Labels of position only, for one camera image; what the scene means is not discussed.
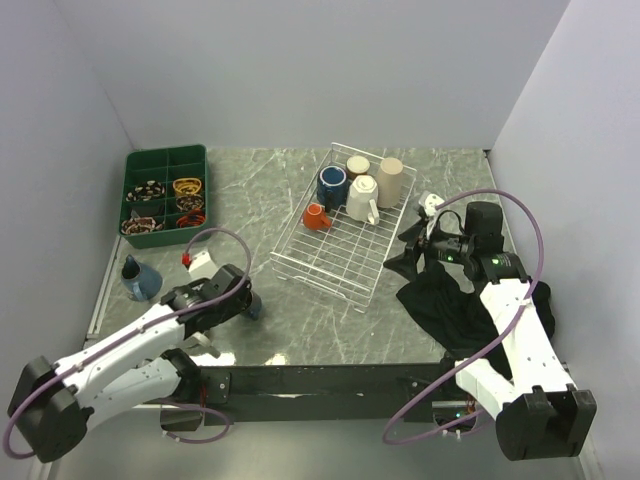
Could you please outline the brown and cream cup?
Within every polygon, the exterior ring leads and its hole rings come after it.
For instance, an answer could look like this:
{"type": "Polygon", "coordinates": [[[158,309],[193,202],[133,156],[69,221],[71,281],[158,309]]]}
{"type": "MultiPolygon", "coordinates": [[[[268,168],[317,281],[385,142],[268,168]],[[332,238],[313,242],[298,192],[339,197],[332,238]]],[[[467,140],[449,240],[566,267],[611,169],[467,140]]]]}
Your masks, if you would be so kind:
{"type": "Polygon", "coordinates": [[[347,159],[345,169],[348,179],[354,181],[358,176],[368,174],[370,162],[362,155],[353,155],[347,159]]]}

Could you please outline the tall beige tumbler cup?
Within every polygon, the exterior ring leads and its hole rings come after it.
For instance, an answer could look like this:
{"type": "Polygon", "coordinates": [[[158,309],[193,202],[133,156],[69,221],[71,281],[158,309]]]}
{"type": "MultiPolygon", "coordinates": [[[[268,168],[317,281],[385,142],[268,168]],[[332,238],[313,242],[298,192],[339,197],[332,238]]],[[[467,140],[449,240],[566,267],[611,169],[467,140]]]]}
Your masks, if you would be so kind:
{"type": "Polygon", "coordinates": [[[387,157],[381,161],[375,177],[378,185],[377,206],[379,208],[391,208],[400,201],[403,170],[403,163],[395,157],[387,157]]]}

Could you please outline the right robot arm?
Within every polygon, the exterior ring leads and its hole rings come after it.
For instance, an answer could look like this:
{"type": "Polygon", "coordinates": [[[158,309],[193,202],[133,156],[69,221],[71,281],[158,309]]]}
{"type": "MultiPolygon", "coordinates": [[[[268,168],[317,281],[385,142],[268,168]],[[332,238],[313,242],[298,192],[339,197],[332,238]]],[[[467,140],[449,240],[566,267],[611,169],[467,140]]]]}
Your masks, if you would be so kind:
{"type": "Polygon", "coordinates": [[[407,279],[397,299],[453,364],[388,423],[438,389],[450,398],[467,393],[474,407],[440,425],[440,432],[454,433],[486,412],[509,460],[579,455],[597,405],[590,391],[577,388],[551,345],[548,286],[505,251],[498,204],[469,203],[456,233],[440,227],[445,205],[425,194],[419,221],[399,237],[404,252],[384,266],[407,279]]]}

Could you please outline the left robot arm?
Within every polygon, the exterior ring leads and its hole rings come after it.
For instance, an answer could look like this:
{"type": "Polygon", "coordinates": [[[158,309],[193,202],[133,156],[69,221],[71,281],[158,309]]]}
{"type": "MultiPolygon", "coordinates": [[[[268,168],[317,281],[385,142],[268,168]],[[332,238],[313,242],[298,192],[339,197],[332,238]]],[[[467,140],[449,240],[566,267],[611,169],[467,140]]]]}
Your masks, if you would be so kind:
{"type": "Polygon", "coordinates": [[[174,287],[141,317],[76,354],[40,356],[22,370],[8,407],[31,455],[60,459],[104,421],[157,399],[194,407],[201,400],[199,366],[179,349],[195,334],[251,309],[247,273],[232,264],[211,278],[174,287]]]}

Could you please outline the orange ceramic mug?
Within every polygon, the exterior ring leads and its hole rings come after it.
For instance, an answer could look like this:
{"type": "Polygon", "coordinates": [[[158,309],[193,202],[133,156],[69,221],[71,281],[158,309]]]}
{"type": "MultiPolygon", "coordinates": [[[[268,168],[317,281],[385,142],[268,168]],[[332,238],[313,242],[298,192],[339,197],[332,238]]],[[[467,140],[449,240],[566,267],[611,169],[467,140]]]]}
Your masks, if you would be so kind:
{"type": "Polygon", "coordinates": [[[303,225],[312,231],[328,229],[332,222],[327,216],[324,207],[318,203],[310,203],[302,216],[303,225]]]}

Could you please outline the white faceted mug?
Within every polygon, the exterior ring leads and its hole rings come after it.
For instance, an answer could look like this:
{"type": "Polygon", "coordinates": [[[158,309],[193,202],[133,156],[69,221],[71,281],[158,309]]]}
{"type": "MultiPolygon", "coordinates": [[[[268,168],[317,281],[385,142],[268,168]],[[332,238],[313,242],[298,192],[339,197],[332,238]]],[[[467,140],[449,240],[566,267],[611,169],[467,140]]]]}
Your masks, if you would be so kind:
{"type": "Polygon", "coordinates": [[[378,184],[370,175],[357,176],[349,188],[346,202],[347,215],[353,220],[378,225],[378,184]]]}

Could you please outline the blue enamel mug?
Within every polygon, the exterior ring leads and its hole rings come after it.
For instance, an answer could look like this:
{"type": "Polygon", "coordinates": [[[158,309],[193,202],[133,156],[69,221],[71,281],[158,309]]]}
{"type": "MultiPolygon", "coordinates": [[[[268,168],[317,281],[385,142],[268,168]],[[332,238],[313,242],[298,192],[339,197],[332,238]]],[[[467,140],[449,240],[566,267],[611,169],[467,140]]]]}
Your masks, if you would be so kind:
{"type": "Polygon", "coordinates": [[[348,177],[339,166],[324,167],[317,176],[316,198],[326,213],[338,210],[347,201],[348,177]]]}

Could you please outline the cream mug grey handle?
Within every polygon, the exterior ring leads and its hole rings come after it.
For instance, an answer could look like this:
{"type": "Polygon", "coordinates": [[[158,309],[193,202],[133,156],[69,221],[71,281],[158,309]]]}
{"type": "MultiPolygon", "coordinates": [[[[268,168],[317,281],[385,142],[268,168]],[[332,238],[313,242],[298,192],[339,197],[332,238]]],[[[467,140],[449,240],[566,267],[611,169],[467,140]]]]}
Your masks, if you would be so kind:
{"type": "Polygon", "coordinates": [[[195,332],[182,343],[183,350],[197,350],[200,354],[208,354],[219,358],[221,352],[213,345],[212,340],[204,333],[195,332]]]}

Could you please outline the dark navy glazed mug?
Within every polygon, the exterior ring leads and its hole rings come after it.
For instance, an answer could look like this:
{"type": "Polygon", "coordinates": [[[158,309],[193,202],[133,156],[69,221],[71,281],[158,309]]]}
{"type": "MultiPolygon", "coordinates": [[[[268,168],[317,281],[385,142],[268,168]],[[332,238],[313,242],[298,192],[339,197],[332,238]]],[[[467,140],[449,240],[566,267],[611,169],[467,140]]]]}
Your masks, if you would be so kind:
{"type": "Polygon", "coordinates": [[[257,321],[260,318],[261,311],[262,311],[261,297],[257,293],[252,292],[250,303],[248,305],[248,308],[243,312],[243,316],[250,320],[257,321]]]}

